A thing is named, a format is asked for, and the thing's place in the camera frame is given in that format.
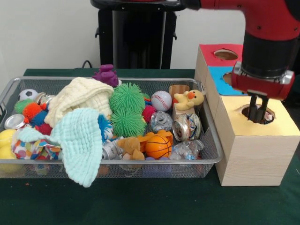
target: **soccer ball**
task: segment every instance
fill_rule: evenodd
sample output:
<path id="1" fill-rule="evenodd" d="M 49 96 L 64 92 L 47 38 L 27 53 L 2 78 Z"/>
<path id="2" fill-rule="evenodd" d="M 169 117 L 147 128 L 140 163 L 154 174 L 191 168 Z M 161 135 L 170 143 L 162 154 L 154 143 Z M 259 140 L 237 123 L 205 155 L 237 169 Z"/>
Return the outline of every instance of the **soccer ball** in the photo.
<path id="1" fill-rule="evenodd" d="M 33 89 L 26 89 L 20 92 L 18 100 L 19 101 L 23 101 L 25 99 L 30 98 L 31 100 L 34 101 L 34 99 L 36 98 L 36 96 L 38 95 L 36 90 Z"/>

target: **mesh basket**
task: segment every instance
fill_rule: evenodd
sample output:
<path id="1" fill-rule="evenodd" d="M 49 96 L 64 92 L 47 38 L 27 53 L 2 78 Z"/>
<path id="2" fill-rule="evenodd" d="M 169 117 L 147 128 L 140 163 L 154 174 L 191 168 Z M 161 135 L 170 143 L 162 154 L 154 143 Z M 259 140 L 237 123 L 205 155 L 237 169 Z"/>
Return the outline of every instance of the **mesh basket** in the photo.
<path id="1" fill-rule="evenodd" d="M 16 114 L 14 105 L 19 93 L 24 89 L 35 89 L 57 95 L 74 77 L 20 77 L 11 80 L 0 96 L 0 131 L 4 130 L 5 120 Z M 123 83 L 137 84 L 143 93 L 150 96 L 158 91 L 169 91 L 169 86 L 183 84 L 190 89 L 202 90 L 200 83 L 194 79 L 136 79 L 121 78 Z M 202 122 L 200 140 L 205 148 L 200 160 L 102 160 L 97 177 L 101 178 L 203 178 L 214 163 L 223 157 L 223 150 L 216 128 L 205 100 L 202 107 L 195 107 Z M 63 163 L 59 160 L 0 160 L 0 178 L 67 178 Z"/>

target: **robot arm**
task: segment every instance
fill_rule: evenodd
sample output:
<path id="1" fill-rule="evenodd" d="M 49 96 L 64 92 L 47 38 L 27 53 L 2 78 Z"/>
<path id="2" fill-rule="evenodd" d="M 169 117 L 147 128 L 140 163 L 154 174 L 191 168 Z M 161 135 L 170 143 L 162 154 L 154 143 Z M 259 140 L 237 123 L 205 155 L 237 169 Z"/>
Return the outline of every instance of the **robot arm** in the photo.
<path id="1" fill-rule="evenodd" d="M 244 13 L 246 30 L 242 62 L 232 72 L 232 87 L 256 98 L 262 107 L 248 118 L 263 119 L 269 98 L 284 100 L 294 81 L 287 70 L 300 33 L 299 0 L 182 0 L 191 9 L 233 9 Z"/>

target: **black stand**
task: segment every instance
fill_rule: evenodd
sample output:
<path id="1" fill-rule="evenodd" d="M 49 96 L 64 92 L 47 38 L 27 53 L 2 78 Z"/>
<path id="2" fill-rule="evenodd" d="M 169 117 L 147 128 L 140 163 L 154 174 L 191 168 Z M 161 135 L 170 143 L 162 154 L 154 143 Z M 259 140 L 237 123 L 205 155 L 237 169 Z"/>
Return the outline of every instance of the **black stand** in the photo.
<path id="1" fill-rule="evenodd" d="M 101 64 L 115 68 L 169 69 L 178 1 L 91 0 L 99 8 Z"/>

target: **green spiky ball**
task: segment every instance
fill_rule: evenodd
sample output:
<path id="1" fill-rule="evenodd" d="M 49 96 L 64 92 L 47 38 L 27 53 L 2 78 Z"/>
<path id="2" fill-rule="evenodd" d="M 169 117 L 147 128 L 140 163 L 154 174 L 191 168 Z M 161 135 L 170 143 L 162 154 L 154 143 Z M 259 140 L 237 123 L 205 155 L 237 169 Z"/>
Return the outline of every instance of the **green spiky ball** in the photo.
<path id="1" fill-rule="evenodd" d="M 120 137 L 136 137 L 145 132 L 146 122 L 138 112 L 120 108 L 111 116 L 113 134 Z"/>
<path id="2" fill-rule="evenodd" d="M 32 102 L 33 101 L 29 98 L 23 101 L 17 101 L 17 103 L 15 104 L 15 111 L 17 112 L 17 114 L 22 114 L 23 109 Z"/>
<path id="3" fill-rule="evenodd" d="M 113 112 L 119 109 L 142 113 L 145 108 L 144 96 L 136 84 L 124 83 L 114 89 L 109 99 L 109 106 Z"/>

